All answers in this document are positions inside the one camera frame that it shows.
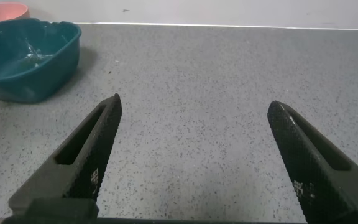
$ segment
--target bowl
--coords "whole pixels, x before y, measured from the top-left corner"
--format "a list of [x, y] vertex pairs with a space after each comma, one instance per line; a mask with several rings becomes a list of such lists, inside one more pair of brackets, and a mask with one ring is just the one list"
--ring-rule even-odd
[[81, 29], [71, 22], [0, 22], [0, 100], [40, 102], [73, 75]]
[[8, 19], [29, 18], [29, 8], [18, 2], [0, 3], [0, 22]]

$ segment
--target white wall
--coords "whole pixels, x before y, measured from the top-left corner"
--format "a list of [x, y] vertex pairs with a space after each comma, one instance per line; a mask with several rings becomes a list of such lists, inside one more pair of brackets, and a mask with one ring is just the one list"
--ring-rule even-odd
[[17, 1], [48, 21], [358, 29], [358, 0]]

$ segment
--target pink bowl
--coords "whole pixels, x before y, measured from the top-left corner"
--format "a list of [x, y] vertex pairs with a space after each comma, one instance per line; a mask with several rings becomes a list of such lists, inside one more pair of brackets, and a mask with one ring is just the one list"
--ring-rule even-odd
[[29, 17], [29, 8], [25, 4], [18, 2], [0, 3], [0, 21]]

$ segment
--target speckled surface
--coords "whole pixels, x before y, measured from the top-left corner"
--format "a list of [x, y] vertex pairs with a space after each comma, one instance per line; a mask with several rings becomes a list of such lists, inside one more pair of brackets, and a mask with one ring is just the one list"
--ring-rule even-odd
[[114, 93], [123, 114], [102, 217], [304, 222], [267, 121], [273, 100], [358, 163], [358, 31], [80, 26], [79, 70], [62, 90], [0, 101], [0, 217]]

